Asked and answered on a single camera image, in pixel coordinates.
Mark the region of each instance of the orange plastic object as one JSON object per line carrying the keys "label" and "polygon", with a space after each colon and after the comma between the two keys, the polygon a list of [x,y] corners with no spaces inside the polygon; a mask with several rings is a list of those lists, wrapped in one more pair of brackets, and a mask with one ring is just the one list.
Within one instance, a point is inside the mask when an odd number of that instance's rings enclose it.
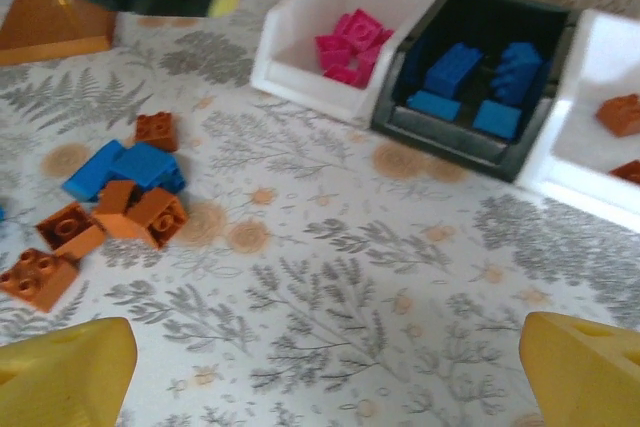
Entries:
{"label": "orange plastic object", "polygon": [[107,236],[78,202],[72,202],[36,225],[51,250],[72,261],[102,245]]}
{"label": "orange plastic object", "polygon": [[109,50],[116,15],[86,0],[14,0],[0,29],[0,65]]}
{"label": "orange plastic object", "polygon": [[628,164],[621,165],[609,173],[640,185],[640,160],[634,160]]}
{"label": "orange plastic object", "polygon": [[139,115],[136,122],[136,142],[146,142],[165,152],[178,150],[178,138],[173,115],[158,112],[155,115]]}
{"label": "orange plastic object", "polygon": [[77,276],[78,270],[68,260],[28,249],[0,275],[0,290],[49,312]]}
{"label": "orange plastic object", "polygon": [[596,117],[617,137],[640,134],[640,99],[638,94],[607,100]]}
{"label": "orange plastic object", "polygon": [[91,215],[111,237],[135,239],[138,237],[136,226],[126,213],[141,197],[142,192],[133,180],[112,180],[100,192],[100,202]]}
{"label": "orange plastic object", "polygon": [[187,222],[180,200],[160,187],[144,194],[127,217],[136,223],[138,236],[156,249],[162,249]]}

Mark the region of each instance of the floral tablecloth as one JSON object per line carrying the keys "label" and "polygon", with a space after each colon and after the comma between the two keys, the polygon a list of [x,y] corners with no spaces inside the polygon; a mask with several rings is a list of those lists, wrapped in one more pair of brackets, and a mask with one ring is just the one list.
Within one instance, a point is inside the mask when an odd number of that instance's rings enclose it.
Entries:
{"label": "floral tablecloth", "polygon": [[107,241],[49,315],[1,297],[0,344],[128,318],[120,427],[542,425],[525,315],[637,328],[640,237],[252,90],[276,1],[0,70],[2,270],[141,113],[179,118],[191,215],[162,252]]}

